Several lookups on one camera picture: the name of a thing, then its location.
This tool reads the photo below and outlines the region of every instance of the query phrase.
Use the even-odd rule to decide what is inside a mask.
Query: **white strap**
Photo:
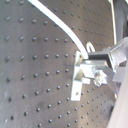
[[[53,22],[55,22],[67,35],[73,40],[78,49],[81,51],[83,58],[88,58],[88,53],[86,52],[83,44],[79,40],[79,38],[75,35],[75,33],[54,13],[52,13],[48,8],[46,8],[41,2],[38,0],[28,0],[31,4],[33,4],[37,9],[39,9],[42,13],[44,13],[47,17],[49,17]]]

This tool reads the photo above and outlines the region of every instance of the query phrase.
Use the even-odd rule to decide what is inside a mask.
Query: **metal bracket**
[[[72,80],[71,101],[80,101],[82,84],[90,84],[90,79],[83,77],[84,75],[80,67],[80,64],[83,59],[84,58],[82,54],[76,51],[74,73],[73,73],[73,80]]]

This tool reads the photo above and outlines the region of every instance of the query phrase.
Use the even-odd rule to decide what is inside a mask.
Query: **curved metal wall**
[[[107,0],[40,0],[96,50],[112,46]],[[70,101],[77,47],[28,1],[0,1],[0,128],[104,128],[114,94],[83,85]]]

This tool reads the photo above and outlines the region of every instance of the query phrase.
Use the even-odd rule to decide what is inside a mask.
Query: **white cable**
[[[94,48],[94,46],[93,46],[93,44],[91,42],[87,42],[86,49],[87,49],[88,53],[95,52],[95,48]]]
[[[79,38],[61,19],[59,19],[54,13],[52,13],[38,0],[28,0],[28,1],[31,4],[33,4],[37,9],[39,9],[42,13],[44,13],[47,17],[49,17],[53,22],[55,22],[65,33],[67,33],[67,35],[73,40],[73,42],[76,44],[78,49],[81,51],[84,59],[88,58],[88,53],[86,52]]]

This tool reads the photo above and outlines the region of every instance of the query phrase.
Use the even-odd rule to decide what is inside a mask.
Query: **gray metal panel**
[[[91,41],[96,50],[113,45],[111,6],[106,0],[40,1],[74,27],[84,45]],[[27,1],[0,1],[1,128],[107,126],[114,104],[108,86],[83,85],[81,101],[70,101],[75,50],[71,39]]]

